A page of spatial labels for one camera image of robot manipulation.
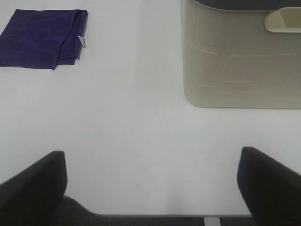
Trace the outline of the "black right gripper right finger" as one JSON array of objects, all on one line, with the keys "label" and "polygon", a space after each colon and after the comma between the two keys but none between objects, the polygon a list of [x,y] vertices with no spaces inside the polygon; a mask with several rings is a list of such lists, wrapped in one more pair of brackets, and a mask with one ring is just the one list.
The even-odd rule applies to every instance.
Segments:
[{"label": "black right gripper right finger", "polygon": [[237,184],[258,226],[301,224],[301,176],[254,147],[243,147]]}]

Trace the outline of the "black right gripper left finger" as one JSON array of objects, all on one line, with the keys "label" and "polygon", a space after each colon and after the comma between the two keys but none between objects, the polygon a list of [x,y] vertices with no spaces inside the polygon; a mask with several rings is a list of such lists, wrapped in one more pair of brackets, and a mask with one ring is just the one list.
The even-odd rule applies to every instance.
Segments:
[{"label": "black right gripper left finger", "polygon": [[48,226],[67,187],[63,151],[52,151],[0,185],[2,226]]}]

